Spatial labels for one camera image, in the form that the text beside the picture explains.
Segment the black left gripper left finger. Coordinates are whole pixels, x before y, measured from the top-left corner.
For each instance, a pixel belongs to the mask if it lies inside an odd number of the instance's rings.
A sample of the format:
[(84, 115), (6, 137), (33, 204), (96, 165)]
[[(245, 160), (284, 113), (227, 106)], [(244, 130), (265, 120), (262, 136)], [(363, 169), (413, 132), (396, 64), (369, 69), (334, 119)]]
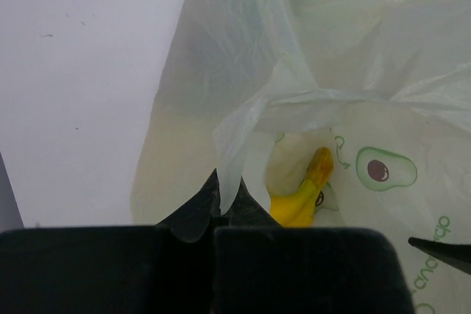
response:
[(196, 194), (157, 225), (169, 229), (182, 242), (195, 243), (210, 228), (213, 218), (220, 216), (219, 180), (214, 169)]

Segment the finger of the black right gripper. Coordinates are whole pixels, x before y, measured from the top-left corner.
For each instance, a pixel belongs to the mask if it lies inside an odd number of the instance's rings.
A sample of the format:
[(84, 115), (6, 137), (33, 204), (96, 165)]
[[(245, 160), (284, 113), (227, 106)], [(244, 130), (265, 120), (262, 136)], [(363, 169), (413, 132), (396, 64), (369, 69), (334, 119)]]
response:
[(471, 245), (442, 243), (421, 238), (409, 238), (408, 243), (416, 249), (456, 268), (470, 273)]

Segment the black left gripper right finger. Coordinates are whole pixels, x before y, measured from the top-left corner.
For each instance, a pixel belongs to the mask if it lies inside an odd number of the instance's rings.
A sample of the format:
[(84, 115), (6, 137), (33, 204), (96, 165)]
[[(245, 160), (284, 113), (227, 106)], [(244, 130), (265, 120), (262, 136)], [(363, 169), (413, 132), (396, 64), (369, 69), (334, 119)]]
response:
[(249, 193), (242, 179), (235, 200), (221, 217), (228, 226), (280, 227), (279, 223), (262, 208)]

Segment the yellow fake banana bunch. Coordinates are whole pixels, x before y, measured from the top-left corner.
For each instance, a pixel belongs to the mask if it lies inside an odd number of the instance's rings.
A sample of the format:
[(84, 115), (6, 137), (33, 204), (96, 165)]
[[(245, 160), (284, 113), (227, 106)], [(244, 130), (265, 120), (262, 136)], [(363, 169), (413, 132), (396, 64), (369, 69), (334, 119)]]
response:
[(318, 148), (309, 162), (304, 179), (294, 193), (276, 195), (269, 192), (270, 216), (285, 228), (311, 227), (316, 202), (334, 170), (334, 160), (328, 147)]

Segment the pale green plastic bag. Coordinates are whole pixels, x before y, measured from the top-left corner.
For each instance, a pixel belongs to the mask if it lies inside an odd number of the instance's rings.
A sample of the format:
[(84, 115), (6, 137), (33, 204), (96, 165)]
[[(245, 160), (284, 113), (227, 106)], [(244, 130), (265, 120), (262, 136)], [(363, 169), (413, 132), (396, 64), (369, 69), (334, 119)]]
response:
[(418, 313), (468, 313), (470, 278), (410, 237), (470, 241), (470, 0), (185, 0), (130, 196), (163, 220), (203, 185), (268, 209), (313, 153), (335, 169), (312, 226), (395, 247)]

